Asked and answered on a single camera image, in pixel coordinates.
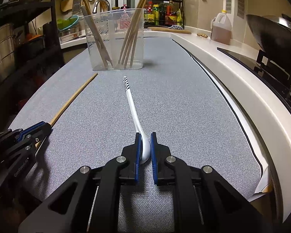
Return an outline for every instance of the green bowl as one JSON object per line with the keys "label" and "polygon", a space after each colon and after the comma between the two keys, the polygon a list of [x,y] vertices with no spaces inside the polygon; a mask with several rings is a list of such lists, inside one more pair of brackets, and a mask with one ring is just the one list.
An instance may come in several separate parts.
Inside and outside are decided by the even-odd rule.
{"label": "green bowl", "polygon": [[60,31],[68,29],[69,27],[72,27],[73,25],[75,25],[78,20],[79,20],[79,17],[77,15],[74,15],[74,16],[68,18],[67,20],[58,19],[57,20],[57,28]]}

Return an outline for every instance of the transparent utensil holder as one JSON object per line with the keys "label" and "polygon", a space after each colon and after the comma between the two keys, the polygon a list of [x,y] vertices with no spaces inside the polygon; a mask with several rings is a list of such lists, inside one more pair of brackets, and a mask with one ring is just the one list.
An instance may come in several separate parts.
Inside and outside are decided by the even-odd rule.
{"label": "transparent utensil holder", "polygon": [[[125,60],[123,61],[123,58],[121,58],[121,61],[119,61],[120,53],[132,18],[134,14],[137,13],[137,11],[139,11],[138,13],[140,14],[140,19],[136,28],[138,29],[138,35],[134,57],[131,63],[131,55],[133,50],[132,44],[129,57],[128,59],[125,59],[127,60],[127,63],[125,63]],[[92,20],[95,22],[98,32],[112,60],[112,64],[109,61],[107,61],[107,66],[103,64],[92,31],[88,26],[86,20],[84,20],[88,52],[94,71],[112,69],[140,69],[143,67],[143,14],[144,9],[127,9],[106,11],[86,16],[91,17]]]}

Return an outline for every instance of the plastic jug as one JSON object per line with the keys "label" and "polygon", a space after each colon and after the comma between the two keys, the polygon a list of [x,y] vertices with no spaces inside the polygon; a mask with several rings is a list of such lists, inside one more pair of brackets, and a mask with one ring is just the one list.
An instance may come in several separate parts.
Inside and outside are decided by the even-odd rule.
{"label": "plastic jug", "polygon": [[210,28],[211,39],[226,45],[230,44],[232,37],[232,24],[226,15],[226,11],[223,10],[215,18],[211,20]]}

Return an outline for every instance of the white countertop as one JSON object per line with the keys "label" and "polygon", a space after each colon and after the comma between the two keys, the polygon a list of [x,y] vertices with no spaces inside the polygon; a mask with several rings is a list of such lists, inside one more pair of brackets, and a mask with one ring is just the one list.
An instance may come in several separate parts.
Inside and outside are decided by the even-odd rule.
{"label": "white countertop", "polygon": [[[224,45],[196,33],[179,34],[145,29],[144,37],[170,37],[199,59],[233,94],[260,132],[274,162],[281,184],[283,220],[291,212],[291,114],[277,96],[253,73],[217,47],[256,60],[258,50],[236,41]],[[86,43],[78,38],[61,44],[67,48]]]}

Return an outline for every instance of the blue gripper pad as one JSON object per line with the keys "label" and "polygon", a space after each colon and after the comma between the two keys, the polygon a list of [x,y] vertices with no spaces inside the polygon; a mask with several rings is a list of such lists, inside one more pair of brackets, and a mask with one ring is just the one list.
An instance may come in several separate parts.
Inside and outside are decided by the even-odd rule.
{"label": "blue gripper pad", "polygon": [[33,125],[33,126],[27,128],[27,129],[23,130],[23,131],[19,134],[19,138],[17,139],[17,142],[22,141],[22,140],[25,138],[24,136],[26,136],[27,134],[29,134],[30,131],[32,131],[32,130],[38,128],[39,126],[43,125],[44,123],[45,123],[45,122],[41,121],[41,122],[36,123],[35,125]]}
{"label": "blue gripper pad", "polygon": [[152,158],[153,180],[154,180],[154,184],[157,185],[157,181],[158,181],[157,160],[156,160],[156,154],[155,154],[154,139],[155,139],[155,142],[157,143],[155,133],[151,133],[151,158]]}
{"label": "blue gripper pad", "polygon": [[138,147],[137,147],[137,153],[136,153],[136,168],[135,168],[135,181],[136,183],[139,182],[139,165],[140,165],[140,157],[141,157],[141,151],[142,151],[142,140],[141,140],[141,134],[139,134],[138,139]]}

